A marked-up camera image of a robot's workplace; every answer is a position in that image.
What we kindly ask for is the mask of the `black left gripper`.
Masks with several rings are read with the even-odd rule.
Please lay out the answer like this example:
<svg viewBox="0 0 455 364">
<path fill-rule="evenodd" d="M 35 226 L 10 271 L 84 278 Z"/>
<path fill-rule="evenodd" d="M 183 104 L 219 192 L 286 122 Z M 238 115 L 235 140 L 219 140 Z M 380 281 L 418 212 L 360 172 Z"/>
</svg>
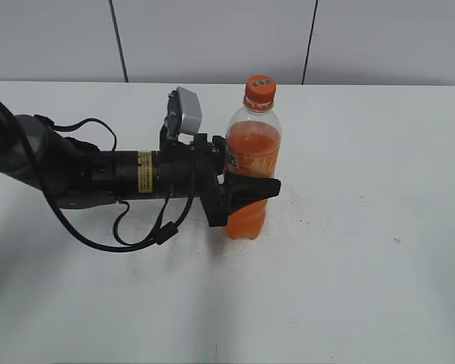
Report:
<svg viewBox="0 0 455 364">
<path fill-rule="evenodd" d="M 174 225 L 187 217 L 193 200 L 198 197 L 210 227 L 224 227 L 228 215 L 255 203 L 276 197 L 281 181 L 268 177 L 225 176 L 224 188 L 218 176 L 224 171 L 225 138 L 214 135 L 208 141 L 198 133 L 189 144 L 167 138 L 166 127 L 159 134 L 157 152 L 158 197 L 187 198 L 184 210 Z"/>
</svg>

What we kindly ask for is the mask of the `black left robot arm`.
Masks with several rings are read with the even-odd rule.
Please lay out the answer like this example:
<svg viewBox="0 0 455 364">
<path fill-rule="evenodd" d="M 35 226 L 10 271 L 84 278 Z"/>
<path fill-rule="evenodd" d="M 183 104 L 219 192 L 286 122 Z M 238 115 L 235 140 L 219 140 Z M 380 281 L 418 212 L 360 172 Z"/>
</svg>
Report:
<svg viewBox="0 0 455 364">
<path fill-rule="evenodd" d="M 89 209 L 134 199 L 199 198 L 209 225 L 227 224 L 234 212 L 277 196 L 274 178 L 227 171 L 225 141 L 199 132 L 197 95 L 179 87 L 156 151 L 102 151 L 70 137 L 73 126 L 42 115 L 13 115 L 0 103 L 0 172 L 46 188 L 61 209 Z"/>
</svg>

